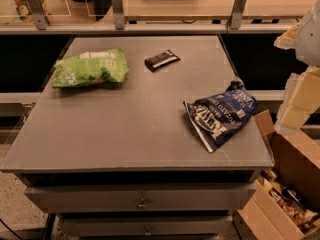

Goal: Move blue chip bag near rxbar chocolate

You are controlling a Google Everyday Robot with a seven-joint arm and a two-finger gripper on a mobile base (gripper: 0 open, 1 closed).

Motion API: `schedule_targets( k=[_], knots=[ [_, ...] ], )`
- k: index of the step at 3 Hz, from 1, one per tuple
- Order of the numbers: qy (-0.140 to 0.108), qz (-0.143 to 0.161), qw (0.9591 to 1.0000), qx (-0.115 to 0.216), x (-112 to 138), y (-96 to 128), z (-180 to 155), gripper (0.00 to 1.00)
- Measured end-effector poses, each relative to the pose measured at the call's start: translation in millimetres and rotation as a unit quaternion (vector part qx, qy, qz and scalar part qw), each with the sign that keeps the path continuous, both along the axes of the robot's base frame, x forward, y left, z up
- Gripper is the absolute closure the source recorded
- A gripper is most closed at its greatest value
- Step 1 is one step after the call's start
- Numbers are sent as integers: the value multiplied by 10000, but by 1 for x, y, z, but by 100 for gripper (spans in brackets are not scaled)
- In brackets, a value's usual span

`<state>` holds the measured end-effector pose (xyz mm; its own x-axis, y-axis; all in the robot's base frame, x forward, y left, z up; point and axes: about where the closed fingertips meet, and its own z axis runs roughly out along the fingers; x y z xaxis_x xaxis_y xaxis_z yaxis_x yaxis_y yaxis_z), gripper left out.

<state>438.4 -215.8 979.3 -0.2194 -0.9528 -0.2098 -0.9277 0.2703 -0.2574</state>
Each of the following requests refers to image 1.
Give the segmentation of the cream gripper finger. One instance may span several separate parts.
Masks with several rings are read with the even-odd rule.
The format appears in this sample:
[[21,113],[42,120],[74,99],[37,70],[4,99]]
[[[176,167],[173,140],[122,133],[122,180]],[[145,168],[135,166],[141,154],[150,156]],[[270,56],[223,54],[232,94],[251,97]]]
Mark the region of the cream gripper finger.
[[296,36],[299,23],[292,26],[289,30],[276,38],[274,46],[280,49],[288,50],[296,47]]
[[320,68],[309,66],[301,74],[292,73],[287,80],[280,105],[275,131],[291,135],[299,130],[317,109],[320,108]]

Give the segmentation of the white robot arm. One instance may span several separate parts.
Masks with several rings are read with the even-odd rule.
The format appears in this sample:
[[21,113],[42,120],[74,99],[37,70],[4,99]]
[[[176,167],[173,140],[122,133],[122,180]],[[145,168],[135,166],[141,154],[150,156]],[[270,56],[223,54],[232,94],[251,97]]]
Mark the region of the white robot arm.
[[277,113],[276,132],[290,135],[320,108],[320,0],[299,23],[277,37],[274,46],[294,49],[296,59],[307,65],[303,73],[290,75]]

